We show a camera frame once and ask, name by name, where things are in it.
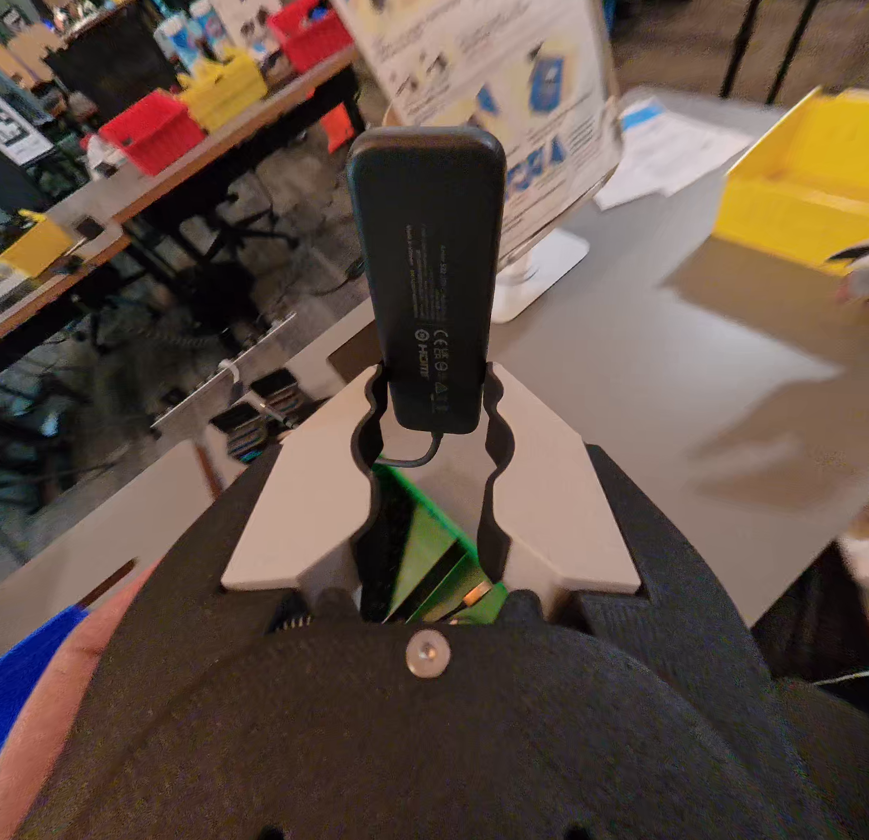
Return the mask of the red plastic bin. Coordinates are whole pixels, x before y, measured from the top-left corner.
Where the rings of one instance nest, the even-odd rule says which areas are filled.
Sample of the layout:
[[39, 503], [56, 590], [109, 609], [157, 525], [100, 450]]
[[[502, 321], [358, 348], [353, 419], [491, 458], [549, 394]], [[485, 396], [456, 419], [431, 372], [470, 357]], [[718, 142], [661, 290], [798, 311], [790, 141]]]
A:
[[118, 114], [99, 129], [99, 136], [150, 177], [207, 138], [189, 108], [164, 90], [151, 92]]
[[269, 15], [266, 25], [299, 74], [353, 45], [329, 0], [293, 0]]

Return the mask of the yellow plastic bin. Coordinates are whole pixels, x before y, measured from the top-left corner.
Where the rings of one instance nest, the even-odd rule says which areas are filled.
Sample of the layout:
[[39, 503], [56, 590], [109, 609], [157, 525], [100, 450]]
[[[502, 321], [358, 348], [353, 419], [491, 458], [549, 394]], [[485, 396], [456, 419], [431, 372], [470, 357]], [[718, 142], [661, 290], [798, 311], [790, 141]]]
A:
[[844, 278], [867, 244], [868, 92], [814, 89], [726, 173], [711, 235]]

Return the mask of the marker sign on stand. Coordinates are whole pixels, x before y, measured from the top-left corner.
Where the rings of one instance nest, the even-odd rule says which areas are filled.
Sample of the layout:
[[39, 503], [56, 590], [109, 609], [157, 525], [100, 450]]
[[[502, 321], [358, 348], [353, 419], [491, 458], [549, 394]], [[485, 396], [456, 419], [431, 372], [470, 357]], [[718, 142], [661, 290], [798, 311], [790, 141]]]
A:
[[53, 150], [49, 139], [1, 98], [1, 151], [6, 158], [25, 167]]

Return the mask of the slim dark grey USB hub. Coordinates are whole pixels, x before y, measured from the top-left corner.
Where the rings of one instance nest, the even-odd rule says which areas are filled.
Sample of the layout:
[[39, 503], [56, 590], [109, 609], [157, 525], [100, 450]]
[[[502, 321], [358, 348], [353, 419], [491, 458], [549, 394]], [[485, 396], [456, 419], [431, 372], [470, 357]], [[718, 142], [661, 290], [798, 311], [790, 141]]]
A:
[[388, 393], [400, 426], [466, 435], [482, 410], [506, 154], [471, 127], [379, 127], [347, 161]]

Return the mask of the green plastic bin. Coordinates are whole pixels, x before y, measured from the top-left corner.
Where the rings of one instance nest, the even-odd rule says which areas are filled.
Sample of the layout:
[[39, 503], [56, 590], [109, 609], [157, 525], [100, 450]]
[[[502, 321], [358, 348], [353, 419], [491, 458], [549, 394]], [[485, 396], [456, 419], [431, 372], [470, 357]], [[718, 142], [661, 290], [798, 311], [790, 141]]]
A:
[[377, 463], [380, 510], [360, 550], [363, 618], [377, 624], [492, 624], [506, 588], [475, 545], [401, 470]]

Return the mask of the grey desk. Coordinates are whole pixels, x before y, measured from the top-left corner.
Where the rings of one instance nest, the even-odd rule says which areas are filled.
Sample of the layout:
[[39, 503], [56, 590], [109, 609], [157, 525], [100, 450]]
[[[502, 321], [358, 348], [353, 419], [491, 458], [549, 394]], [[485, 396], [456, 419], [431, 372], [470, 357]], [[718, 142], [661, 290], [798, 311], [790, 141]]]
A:
[[[709, 237], [723, 177], [568, 224], [572, 271], [495, 326], [490, 358], [597, 444], [721, 580], [748, 624], [867, 503], [867, 303], [833, 304], [823, 272]], [[2, 580], [2, 655], [130, 561], [158, 560], [242, 466], [205, 423], [222, 370], [162, 421], [166, 449], [95, 513]], [[198, 455], [181, 419], [208, 431]]]

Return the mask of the wooden workbench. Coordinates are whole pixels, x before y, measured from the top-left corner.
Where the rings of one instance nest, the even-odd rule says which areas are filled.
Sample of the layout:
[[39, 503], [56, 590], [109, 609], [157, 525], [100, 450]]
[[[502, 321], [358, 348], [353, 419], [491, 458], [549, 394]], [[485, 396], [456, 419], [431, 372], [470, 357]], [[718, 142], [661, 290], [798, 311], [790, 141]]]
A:
[[292, 78], [156, 176], [146, 176], [125, 163], [113, 176], [89, 182], [54, 205], [47, 218], [72, 232], [75, 223], [88, 216], [108, 230], [112, 225], [125, 225], [216, 165], [237, 161], [243, 170], [255, 165], [333, 108], [355, 107], [359, 85], [353, 63], [358, 55], [351, 44]]

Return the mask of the document stand with instruction sheet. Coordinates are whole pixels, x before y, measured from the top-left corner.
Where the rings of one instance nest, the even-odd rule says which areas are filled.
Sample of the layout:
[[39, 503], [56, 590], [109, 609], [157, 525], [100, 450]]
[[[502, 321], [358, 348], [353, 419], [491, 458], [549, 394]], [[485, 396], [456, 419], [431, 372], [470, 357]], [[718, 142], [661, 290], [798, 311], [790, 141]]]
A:
[[620, 93], [602, 0], [329, 0], [389, 104], [386, 124], [472, 125], [506, 153], [493, 321], [589, 251], [559, 228], [614, 175]]

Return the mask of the white cardboard box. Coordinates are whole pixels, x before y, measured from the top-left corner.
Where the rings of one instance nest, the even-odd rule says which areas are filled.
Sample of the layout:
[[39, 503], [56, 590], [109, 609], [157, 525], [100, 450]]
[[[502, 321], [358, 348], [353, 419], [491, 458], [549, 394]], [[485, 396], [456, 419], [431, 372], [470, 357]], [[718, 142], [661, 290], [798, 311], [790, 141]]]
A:
[[210, 0], [231, 40], [244, 48], [266, 45], [267, 20], [282, 8], [281, 0]]

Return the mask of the black battery charger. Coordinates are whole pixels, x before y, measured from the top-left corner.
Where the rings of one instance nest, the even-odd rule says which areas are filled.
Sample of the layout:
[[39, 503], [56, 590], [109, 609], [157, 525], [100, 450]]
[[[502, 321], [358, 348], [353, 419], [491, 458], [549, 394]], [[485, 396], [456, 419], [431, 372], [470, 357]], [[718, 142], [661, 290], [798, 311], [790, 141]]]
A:
[[220, 367], [232, 377], [229, 404], [212, 416], [208, 425], [223, 436], [228, 456], [248, 465], [263, 454], [277, 434], [291, 428], [303, 400], [302, 391], [287, 368], [246, 383], [235, 364], [223, 361]]

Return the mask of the small yellow storage bin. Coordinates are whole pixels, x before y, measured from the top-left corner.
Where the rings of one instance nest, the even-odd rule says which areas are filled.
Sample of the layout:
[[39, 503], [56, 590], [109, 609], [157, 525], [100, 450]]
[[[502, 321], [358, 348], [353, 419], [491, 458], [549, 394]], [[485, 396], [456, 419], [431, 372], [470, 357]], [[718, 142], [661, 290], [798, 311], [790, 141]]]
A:
[[1, 265], [25, 278], [41, 276], [76, 243], [44, 213], [20, 209], [10, 224], [12, 241], [2, 250]]

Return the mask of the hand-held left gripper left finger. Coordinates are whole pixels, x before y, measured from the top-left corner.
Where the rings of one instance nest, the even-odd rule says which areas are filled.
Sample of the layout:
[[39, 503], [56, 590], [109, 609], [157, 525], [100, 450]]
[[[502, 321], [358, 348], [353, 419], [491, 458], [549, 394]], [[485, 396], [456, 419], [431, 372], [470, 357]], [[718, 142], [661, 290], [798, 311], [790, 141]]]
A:
[[331, 588], [357, 597], [353, 542], [374, 522], [385, 396], [383, 368], [367, 367], [283, 439], [221, 577], [225, 590], [295, 589], [309, 603]]

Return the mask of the orange traffic cone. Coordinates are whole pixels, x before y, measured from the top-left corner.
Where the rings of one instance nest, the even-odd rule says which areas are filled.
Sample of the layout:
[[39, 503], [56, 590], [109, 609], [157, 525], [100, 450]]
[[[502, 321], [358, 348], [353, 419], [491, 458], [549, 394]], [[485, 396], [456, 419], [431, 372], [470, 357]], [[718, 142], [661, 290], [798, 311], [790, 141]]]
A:
[[336, 153], [343, 146], [351, 144], [356, 137], [356, 130], [344, 104], [340, 104], [325, 113], [319, 119], [319, 124], [327, 139], [330, 155]]

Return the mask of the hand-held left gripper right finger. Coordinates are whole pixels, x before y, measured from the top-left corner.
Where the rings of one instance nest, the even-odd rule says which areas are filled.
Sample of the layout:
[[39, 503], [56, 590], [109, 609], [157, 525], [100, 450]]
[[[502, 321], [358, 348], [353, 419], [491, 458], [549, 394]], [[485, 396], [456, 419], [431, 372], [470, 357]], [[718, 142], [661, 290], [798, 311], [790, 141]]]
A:
[[487, 365], [483, 407], [494, 469], [477, 552], [488, 579], [543, 605], [635, 595], [640, 575], [581, 435], [500, 364]]

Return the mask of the blue plastic bin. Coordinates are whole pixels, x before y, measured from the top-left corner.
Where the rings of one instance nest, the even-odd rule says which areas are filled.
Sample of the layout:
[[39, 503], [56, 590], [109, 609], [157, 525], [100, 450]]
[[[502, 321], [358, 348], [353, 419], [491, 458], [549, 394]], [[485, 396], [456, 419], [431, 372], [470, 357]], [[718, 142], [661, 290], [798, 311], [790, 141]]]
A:
[[71, 605], [1, 656], [1, 746], [62, 643], [89, 612]]

